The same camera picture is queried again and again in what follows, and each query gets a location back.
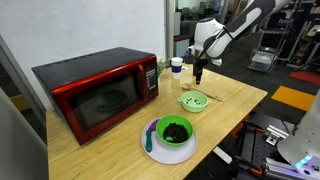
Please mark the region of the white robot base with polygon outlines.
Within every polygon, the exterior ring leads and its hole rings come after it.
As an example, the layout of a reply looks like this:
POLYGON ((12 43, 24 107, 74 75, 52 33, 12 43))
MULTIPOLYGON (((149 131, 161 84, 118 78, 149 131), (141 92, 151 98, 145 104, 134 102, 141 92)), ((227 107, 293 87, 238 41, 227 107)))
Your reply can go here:
POLYGON ((320 99, 313 101, 299 125, 277 144, 281 156, 307 180, 320 180, 320 99))

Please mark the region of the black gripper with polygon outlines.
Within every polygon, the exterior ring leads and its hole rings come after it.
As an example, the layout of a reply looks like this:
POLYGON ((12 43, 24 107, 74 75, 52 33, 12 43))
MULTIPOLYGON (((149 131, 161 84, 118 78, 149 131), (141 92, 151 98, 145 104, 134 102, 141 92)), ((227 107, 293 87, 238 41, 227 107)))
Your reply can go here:
POLYGON ((200 60, 194 60, 193 61, 193 75, 196 76, 196 84, 200 84, 202 80, 202 74, 203 74, 203 68, 208 64, 208 59, 200 59, 200 60))

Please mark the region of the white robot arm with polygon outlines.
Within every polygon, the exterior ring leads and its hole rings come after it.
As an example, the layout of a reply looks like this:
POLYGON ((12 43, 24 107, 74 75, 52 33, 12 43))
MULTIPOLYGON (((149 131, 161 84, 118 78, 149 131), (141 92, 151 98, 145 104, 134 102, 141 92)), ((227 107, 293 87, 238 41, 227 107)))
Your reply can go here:
POLYGON ((200 20, 196 24, 194 44, 188 48, 195 57, 196 84, 199 85, 201 82, 203 67, 208 63, 208 59, 221 61, 222 54, 233 40, 290 1, 250 0, 240 15, 227 25, 212 18, 200 20))

